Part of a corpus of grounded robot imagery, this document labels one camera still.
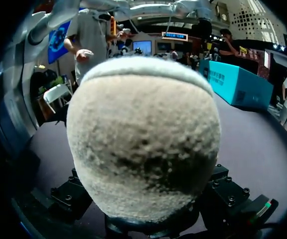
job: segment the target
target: perforated panel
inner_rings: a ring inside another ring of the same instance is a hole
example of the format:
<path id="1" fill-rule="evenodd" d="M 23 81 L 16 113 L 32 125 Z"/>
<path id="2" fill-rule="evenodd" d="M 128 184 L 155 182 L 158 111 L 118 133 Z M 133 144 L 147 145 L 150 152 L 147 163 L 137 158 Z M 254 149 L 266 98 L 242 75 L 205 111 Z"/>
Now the perforated panel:
<path id="1" fill-rule="evenodd" d="M 230 30 L 235 39 L 285 45 L 285 25 L 259 0 L 220 0 L 228 6 Z"/>

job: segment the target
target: purple floor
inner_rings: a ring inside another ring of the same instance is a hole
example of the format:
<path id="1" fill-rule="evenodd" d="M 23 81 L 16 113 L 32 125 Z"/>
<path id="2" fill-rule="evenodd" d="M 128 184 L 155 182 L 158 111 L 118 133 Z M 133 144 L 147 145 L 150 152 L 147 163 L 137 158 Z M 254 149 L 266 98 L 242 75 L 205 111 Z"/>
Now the purple floor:
<path id="1" fill-rule="evenodd" d="M 278 200 L 279 207 L 269 222 L 279 221 L 287 211 L 287 134 L 273 117 L 247 112 L 228 105 L 216 96 L 222 124 L 218 163 L 230 170 L 230 176 L 241 187 L 251 190 L 250 199 L 264 194 Z M 74 167 L 64 123 L 49 122 L 34 135 L 30 149 L 41 159 L 37 188 L 50 196 L 50 188 L 67 181 Z M 202 218 L 181 233 L 204 231 Z M 77 225 L 105 236 L 104 215 L 93 203 Z M 130 233 L 133 239 L 146 239 Z"/>

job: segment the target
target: cyan booth counter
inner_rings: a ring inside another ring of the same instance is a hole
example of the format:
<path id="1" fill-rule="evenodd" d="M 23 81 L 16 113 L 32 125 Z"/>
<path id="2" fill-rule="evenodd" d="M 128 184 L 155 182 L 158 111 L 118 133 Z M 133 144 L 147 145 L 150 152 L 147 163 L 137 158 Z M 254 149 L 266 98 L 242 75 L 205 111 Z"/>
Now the cyan booth counter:
<path id="1" fill-rule="evenodd" d="M 267 110 L 273 85 L 238 66 L 202 60 L 199 72 L 213 91 L 232 106 Z"/>

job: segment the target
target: screw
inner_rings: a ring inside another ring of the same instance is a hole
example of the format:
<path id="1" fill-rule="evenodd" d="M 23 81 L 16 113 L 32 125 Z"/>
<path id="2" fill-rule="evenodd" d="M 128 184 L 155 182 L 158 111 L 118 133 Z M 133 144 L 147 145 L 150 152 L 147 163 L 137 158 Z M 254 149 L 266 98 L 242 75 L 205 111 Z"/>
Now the screw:
<path id="1" fill-rule="evenodd" d="M 58 193 L 58 189 L 57 189 L 57 188 L 51 188 L 51 189 L 50 189 L 50 193 L 51 193 L 51 194 Z"/>
<path id="2" fill-rule="evenodd" d="M 235 201 L 234 196 L 229 196 L 228 199 L 229 199 L 229 202 L 231 202 L 231 203 L 233 203 Z"/>
<path id="3" fill-rule="evenodd" d="M 230 182 L 232 181 L 232 178 L 231 178 L 231 177 L 226 177 L 226 178 L 225 178 L 225 181 L 226 181 L 227 183 L 230 183 Z"/>
<path id="4" fill-rule="evenodd" d="M 249 189 L 249 188 L 244 188 L 244 189 L 243 189 L 243 192 L 244 192 L 245 194 L 248 194 L 248 193 L 250 193 L 250 189 Z"/>
<path id="5" fill-rule="evenodd" d="M 65 200 L 66 200 L 66 201 L 70 201 L 71 199 L 72 199 L 72 196 L 66 195 L 66 197 L 65 197 Z"/>
<path id="6" fill-rule="evenodd" d="M 219 181 L 218 180 L 213 181 L 213 187 L 219 187 Z"/>

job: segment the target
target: blue poster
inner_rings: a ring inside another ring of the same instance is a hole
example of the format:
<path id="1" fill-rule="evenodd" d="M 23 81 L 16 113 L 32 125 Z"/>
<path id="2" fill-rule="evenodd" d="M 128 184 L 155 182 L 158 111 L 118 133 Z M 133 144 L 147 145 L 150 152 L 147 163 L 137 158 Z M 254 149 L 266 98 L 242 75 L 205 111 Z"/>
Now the blue poster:
<path id="1" fill-rule="evenodd" d="M 60 27 L 51 31 L 48 38 L 48 63 L 54 63 L 59 57 L 65 55 L 68 51 L 64 47 L 64 40 L 69 27 L 70 21 L 60 25 Z"/>

